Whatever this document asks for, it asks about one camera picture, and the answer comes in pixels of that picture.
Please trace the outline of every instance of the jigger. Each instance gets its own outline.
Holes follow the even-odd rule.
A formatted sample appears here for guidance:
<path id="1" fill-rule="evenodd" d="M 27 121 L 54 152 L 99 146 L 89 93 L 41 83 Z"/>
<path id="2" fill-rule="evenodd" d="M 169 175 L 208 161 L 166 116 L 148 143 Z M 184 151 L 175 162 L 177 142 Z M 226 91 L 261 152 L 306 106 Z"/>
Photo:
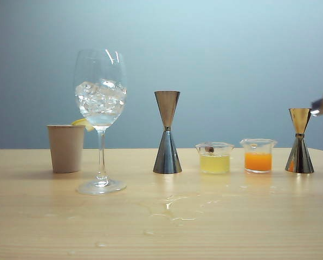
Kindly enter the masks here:
<path id="1" fill-rule="evenodd" d="M 304 140 L 305 130 L 311 116 L 310 108 L 290 108 L 290 116 L 295 128 L 295 141 L 290 152 L 286 171 L 295 173 L 312 173 L 313 166 Z"/>
<path id="2" fill-rule="evenodd" d="M 164 132 L 160 141 L 153 172 L 178 173 L 182 171 L 182 168 L 179 163 L 176 146 L 171 135 L 171 124 L 180 92 L 156 91 L 154 94 L 157 99 L 161 120 L 164 125 Z"/>

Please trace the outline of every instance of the lemon juice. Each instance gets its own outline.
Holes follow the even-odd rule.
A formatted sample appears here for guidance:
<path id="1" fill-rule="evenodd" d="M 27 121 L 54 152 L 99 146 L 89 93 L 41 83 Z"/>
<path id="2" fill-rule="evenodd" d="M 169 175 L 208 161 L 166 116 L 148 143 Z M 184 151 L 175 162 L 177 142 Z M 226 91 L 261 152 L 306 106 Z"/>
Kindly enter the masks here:
<path id="1" fill-rule="evenodd" d="M 230 170 L 229 155 L 200 155 L 200 169 L 204 173 L 226 173 Z"/>

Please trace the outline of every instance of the ice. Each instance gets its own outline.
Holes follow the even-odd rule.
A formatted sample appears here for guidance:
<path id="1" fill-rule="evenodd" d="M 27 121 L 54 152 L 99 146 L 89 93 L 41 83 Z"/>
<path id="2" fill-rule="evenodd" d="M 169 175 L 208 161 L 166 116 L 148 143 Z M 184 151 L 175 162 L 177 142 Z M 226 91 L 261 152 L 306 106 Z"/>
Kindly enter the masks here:
<path id="1" fill-rule="evenodd" d="M 126 88 L 119 82 L 101 79 L 100 83 L 85 81 L 76 87 L 77 104 L 84 116 L 116 115 L 124 107 Z"/>

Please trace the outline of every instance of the silver jigger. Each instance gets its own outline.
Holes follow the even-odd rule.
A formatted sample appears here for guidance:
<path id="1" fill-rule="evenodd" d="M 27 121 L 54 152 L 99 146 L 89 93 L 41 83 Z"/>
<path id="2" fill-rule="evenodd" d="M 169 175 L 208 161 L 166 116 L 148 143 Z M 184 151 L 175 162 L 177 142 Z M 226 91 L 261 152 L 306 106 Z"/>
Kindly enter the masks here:
<path id="1" fill-rule="evenodd" d="M 171 124 L 180 92 L 156 91 L 154 94 L 156 95 L 161 120 L 163 121 L 164 132 L 160 141 L 153 172 L 178 173 L 182 171 L 182 168 L 179 163 L 176 146 L 171 135 Z"/>

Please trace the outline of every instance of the table surface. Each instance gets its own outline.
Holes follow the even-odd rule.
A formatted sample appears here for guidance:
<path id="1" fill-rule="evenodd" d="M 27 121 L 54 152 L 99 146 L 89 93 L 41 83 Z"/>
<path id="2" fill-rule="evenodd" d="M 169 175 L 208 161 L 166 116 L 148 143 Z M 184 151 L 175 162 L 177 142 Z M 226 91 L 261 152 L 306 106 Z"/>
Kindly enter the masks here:
<path id="1" fill-rule="evenodd" d="M 123 191 L 76 192 L 93 179 L 55 174 L 47 149 L 0 150 L 0 259 L 323 259 L 323 151 L 315 172 L 284 170 L 290 148 L 273 149 L 273 171 L 246 173 L 242 148 L 231 172 L 199 172 L 195 149 L 178 149 L 182 173 L 153 173 L 157 149 L 106 150 Z"/>

